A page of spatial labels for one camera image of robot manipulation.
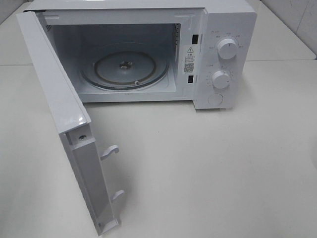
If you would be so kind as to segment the round door release button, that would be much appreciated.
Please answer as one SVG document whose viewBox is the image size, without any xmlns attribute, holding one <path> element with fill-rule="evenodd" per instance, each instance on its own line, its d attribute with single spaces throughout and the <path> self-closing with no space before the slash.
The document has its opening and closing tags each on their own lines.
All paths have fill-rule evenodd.
<svg viewBox="0 0 317 238">
<path fill-rule="evenodd" d="M 223 96 L 219 93 L 214 93 L 209 96 L 208 103 L 213 106 L 219 106 L 223 102 Z"/>
</svg>

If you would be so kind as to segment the white control knob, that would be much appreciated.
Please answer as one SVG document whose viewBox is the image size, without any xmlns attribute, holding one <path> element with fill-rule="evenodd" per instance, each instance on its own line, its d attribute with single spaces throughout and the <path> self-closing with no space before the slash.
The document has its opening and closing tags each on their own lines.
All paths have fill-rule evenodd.
<svg viewBox="0 0 317 238">
<path fill-rule="evenodd" d="M 238 42 L 233 37 L 220 39 L 216 45 L 218 56 L 221 59 L 229 60 L 236 56 L 238 51 Z"/>
<path fill-rule="evenodd" d="M 224 89 L 230 83 L 230 75 L 227 71 L 219 70 L 211 76 L 212 84 L 216 89 Z"/>
</svg>

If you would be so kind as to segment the white microwave door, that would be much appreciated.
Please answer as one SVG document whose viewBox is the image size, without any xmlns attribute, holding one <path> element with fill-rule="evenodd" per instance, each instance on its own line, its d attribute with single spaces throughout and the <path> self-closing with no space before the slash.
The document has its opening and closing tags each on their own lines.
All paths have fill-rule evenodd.
<svg viewBox="0 0 317 238">
<path fill-rule="evenodd" d="M 53 30 L 44 17 L 26 11 L 17 20 L 93 224 L 102 235 L 119 224 L 112 205 L 124 191 L 109 195 L 102 169 L 102 161 L 118 153 L 119 147 L 112 145 L 98 152 L 91 119 L 56 54 Z"/>
</svg>

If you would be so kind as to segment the glass microwave turntable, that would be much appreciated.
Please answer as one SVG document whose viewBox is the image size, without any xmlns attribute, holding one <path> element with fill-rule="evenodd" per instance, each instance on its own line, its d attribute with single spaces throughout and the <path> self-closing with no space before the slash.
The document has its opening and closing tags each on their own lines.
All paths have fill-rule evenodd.
<svg viewBox="0 0 317 238">
<path fill-rule="evenodd" d="M 117 43 L 87 51 L 81 74 L 90 84 L 105 90 L 124 91 L 147 87 L 168 72 L 165 50 L 142 43 Z"/>
</svg>

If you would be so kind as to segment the white microwave oven body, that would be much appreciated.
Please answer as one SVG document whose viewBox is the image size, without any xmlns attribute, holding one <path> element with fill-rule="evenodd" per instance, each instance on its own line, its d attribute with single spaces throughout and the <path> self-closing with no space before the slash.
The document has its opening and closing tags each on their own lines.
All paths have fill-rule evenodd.
<svg viewBox="0 0 317 238">
<path fill-rule="evenodd" d="M 257 18 L 244 0 L 36 0 L 26 11 L 40 13 L 52 27 L 51 42 L 82 102 L 192 101 L 196 109 L 234 105 Z M 238 42 L 231 59 L 217 53 L 217 43 L 226 37 Z M 114 91 L 84 79 L 87 51 L 132 42 L 165 50 L 169 69 L 160 81 Z M 224 89 L 212 84 L 219 70 L 230 75 Z M 208 103 L 214 93 L 223 96 L 219 106 Z"/>
</svg>

